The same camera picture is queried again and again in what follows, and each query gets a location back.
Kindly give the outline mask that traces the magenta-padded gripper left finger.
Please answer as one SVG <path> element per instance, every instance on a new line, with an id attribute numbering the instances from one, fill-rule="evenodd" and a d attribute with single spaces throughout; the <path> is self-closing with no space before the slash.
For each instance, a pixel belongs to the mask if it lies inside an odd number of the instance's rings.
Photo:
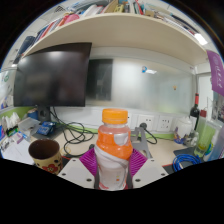
<path id="1" fill-rule="evenodd" d="M 58 176 L 81 187 L 97 189 L 99 174 L 94 149 L 88 150 L 80 158 L 71 158 Z"/>

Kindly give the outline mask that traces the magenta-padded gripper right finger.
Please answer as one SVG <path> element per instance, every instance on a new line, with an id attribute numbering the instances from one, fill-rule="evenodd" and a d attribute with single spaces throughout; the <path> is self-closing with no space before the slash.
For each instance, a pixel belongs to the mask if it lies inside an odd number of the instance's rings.
<path id="1" fill-rule="evenodd" d="M 129 160 L 127 188 L 136 189 L 168 176 L 167 171 L 154 159 L 133 150 Z"/>

